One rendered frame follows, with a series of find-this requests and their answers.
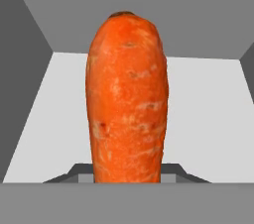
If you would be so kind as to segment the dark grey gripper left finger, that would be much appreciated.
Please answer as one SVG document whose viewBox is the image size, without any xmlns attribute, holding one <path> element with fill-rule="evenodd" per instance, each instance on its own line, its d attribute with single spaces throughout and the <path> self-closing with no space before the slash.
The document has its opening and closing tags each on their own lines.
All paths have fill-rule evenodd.
<svg viewBox="0 0 254 224">
<path fill-rule="evenodd" d="M 94 183 L 92 164 L 75 164 L 67 173 L 47 180 L 47 183 Z"/>
</svg>

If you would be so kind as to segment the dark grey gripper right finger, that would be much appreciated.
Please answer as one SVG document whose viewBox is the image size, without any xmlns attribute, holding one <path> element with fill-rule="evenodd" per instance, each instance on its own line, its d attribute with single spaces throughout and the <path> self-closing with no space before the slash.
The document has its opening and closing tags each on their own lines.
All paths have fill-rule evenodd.
<svg viewBox="0 0 254 224">
<path fill-rule="evenodd" d="M 161 183 L 208 183 L 208 180 L 187 173 L 180 164 L 162 164 Z"/>
</svg>

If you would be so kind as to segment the orange carrot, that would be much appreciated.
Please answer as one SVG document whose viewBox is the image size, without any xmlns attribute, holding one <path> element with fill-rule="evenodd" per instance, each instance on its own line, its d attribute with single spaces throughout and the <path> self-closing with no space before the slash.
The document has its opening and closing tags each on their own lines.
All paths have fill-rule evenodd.
<svg viewBox="0 0 254 224">
<path fill-rule="evenodd" d="M 94 181 L 159 183 L 169 82 L 152 22 L 128 11 L 107 18 L 88 52 L 85 96 Z"/>
</svg>

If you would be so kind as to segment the grey fridge drawer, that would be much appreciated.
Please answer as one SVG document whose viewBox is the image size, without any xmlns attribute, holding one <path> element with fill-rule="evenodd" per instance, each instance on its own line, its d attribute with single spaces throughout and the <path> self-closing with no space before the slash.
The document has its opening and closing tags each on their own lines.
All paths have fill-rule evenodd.
<svg viewBox="0 0 254 224">
<path fill-rule="evenodd" d="M 254 0 L 0 0 L 0 181 L 42 182 L 90 161 L 87 53 L 121 10 L 163 40 L 165 161 L 211 182 L 254 182 Z"/>
</svg>

